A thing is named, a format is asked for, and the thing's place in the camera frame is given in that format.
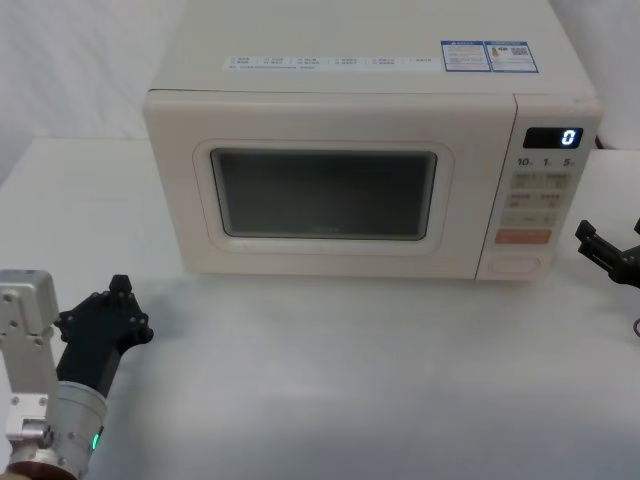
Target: microwave window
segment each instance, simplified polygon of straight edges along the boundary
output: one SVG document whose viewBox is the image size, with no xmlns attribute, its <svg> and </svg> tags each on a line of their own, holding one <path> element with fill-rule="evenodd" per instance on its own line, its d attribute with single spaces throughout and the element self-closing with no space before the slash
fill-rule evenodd
<svg viewBox="0 0 640 480">
<path fill-rule="evenodd" d="M 233 237 L 416 241 L 427 233 L 430 152 L 224 148 L 211 163 Z"/>
</svg>

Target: sticker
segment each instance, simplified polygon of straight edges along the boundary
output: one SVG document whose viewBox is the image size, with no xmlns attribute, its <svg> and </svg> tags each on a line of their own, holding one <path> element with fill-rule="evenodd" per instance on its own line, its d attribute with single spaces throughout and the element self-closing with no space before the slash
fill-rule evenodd
<svg viewBox="0 0 640 480">
<path fill-rule="evenodd" d="M 527 42 L 484 42 L 493 72 L 538 73 Z"/>
<path fill-rule="evenodd" d="M 226 71 L 440 72 L 437 57 L 227 57 Z"/>
<path fill-rule="evenodd" d="M 447 72 L 490 72 L 489 58 L 481 41 L 440 42 Z"/>
</svg>

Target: white backdrop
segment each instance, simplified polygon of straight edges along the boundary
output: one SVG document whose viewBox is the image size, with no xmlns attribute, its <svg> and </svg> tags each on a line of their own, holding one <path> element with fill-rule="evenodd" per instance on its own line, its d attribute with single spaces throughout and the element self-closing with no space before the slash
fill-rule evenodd
<svg viewBox="0 0 640 480">
<path fill-rule="evenodd" d="M 0 182 L 34 136 L 145 138 L 141 102 L 185 2 L 0 0 Z M 605 105 L 603 141 L 640 149 L 640 2 L 553 3 Z"/>
</svg>

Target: white table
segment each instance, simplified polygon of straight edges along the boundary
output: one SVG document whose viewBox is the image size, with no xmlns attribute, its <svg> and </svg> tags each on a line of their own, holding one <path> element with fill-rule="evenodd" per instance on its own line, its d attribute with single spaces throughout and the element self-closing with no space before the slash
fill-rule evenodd
<svg viewBox="0 0 640 480">
<path fill-rule="evenodd" d="M 49 270 L 61 308 L 129 273 L 151 317 L 89 479 L 627 480 L 640 291 L 573 232 L 637 244 L 639 185 L 640 153 L 595 152 L 534 284 L 193 276 L 146 142 L 39 140 L 0 189 L 0 265 Z"/>
</svg>

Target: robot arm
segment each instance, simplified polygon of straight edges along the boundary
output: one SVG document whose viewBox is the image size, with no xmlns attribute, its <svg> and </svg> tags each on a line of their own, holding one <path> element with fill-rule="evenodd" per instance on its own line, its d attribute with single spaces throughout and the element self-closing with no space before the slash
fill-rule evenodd
<svg viewBox="0 0 640 480">
<path fill-rule="evenodd" d="M 0 338 L 12 390 L 9 472 L 33 480 L 86 475 L 120 359 L 153 338 L 131 290 L 126 275 L 115 275 L 109 290 L 58 315 L 48 273 L 0 271 Z M 57 371 L 52 324 L 67 343 Z"/>
<path fill-rule="evenodd" d="M 0 272 L 0 340 L 11 388 L 6 434 L 13 446 L 51 445 L 58 378 L 50 339 L 58 305 L 46 272 Z"/>
<path fill-rule="evenodd" d="M 640 235 L 640 220 L 634 230 Z M 640 245 L 619 250 L 598 236 L 594 226 L 586 220 L 580 222 L 576 237 L 580 240 L 578 252 L 608 272 L 611 280 L 640 288 Z M 640 337 L 640 319 L 633 324 L 633 331 Z"/>
</svg>

